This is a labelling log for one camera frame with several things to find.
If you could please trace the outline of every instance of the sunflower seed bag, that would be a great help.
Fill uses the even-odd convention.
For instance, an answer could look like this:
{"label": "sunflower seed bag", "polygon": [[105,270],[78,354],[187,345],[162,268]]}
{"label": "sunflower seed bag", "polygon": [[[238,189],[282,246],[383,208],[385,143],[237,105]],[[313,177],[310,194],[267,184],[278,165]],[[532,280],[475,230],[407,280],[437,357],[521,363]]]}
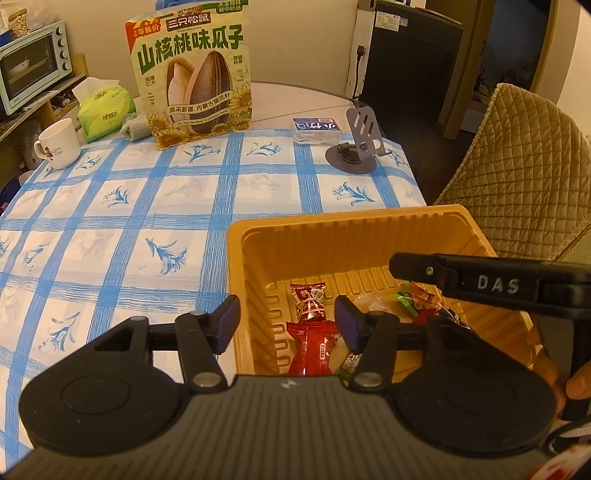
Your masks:
{"label": "sunflower seed bag", "polygon": [[127,22],[159,150],[252,127],[248,0],[171,7]]}

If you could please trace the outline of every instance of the finger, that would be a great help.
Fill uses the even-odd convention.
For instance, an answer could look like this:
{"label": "finger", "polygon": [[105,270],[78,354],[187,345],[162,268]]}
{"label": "finger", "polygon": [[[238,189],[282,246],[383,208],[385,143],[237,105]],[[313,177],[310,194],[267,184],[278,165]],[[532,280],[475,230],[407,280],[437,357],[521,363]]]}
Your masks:
{"label": "finger", "polygon": [[542,338],[540,329],[536,324],[534,324],[534,327],[527,334],[527,343],[531,346],[544,344],[544,339]]}
{"label": "finger", "polygon": [[591,362],[583,365],[566,383],[566,394],[573,400],[591,398]]}
{"label": "finger", "polygon": [[564,410],[564,406],[566,405],[566,393],[564,389],[558,385],[552,385],[552,390],[554,391],[554,397],[556,398],[556,413],[559,411]]}
{"label": "finger", "polygon": [[558,367],[545,354],[544,350],[535,357],[533,371],[546,380],[550,385],[554,385],[558,380]]}

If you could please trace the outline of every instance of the plastic tray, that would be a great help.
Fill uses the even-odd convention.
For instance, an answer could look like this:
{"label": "plastic tray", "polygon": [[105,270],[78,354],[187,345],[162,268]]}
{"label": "plastic tray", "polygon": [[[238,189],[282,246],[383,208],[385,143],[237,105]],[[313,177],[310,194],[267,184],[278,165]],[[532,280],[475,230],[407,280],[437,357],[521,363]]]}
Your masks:
{"label": "plastic tray", "polygon": [[[330,213],[243,220],[228,231],[230,292],[239,296],[241,322],[234,336],[238,374],[286,374],[295,342],[290,283],[326,282],[325,307],[334,318],[338,295],[384,296],[400,289],[388,271],[396,252],[496,254],[460,205]],[[526,337],[529,315],[450,300],[481,337],[524,365],[533,355]],[[401,310],[401,317],[408,317]],[[421,365],[418,352],[399,352],[394,380]]]}

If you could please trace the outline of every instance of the blue checkered tablecloth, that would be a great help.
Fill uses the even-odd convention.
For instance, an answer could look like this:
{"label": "blue checkered tablecloth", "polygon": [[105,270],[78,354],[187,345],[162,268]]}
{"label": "blue checkered tablecloth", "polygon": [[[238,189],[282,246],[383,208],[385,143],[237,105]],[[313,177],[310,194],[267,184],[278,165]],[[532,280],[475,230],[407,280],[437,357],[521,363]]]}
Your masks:
{"label": "blue checkered tablecloth", "polygon": [[365,176],[287,130],[166,151],[109,140],[65,170],[42,165],[0,219],[0,471],[30,451],[18,399],[47,366],[132,315],[219,305],[232,222],[425,205],[402,148],[387,147]]}

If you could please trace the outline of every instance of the oven door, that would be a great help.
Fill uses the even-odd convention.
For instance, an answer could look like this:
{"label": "oven door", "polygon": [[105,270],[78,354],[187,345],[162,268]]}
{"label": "oven door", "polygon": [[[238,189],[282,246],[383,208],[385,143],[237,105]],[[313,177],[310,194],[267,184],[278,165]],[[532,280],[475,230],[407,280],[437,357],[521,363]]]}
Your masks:
{"label": "oven door", "polygon": [[44,29],[10,44],[0,53],[0,74],[10,115],[60,78],[53,31]]}

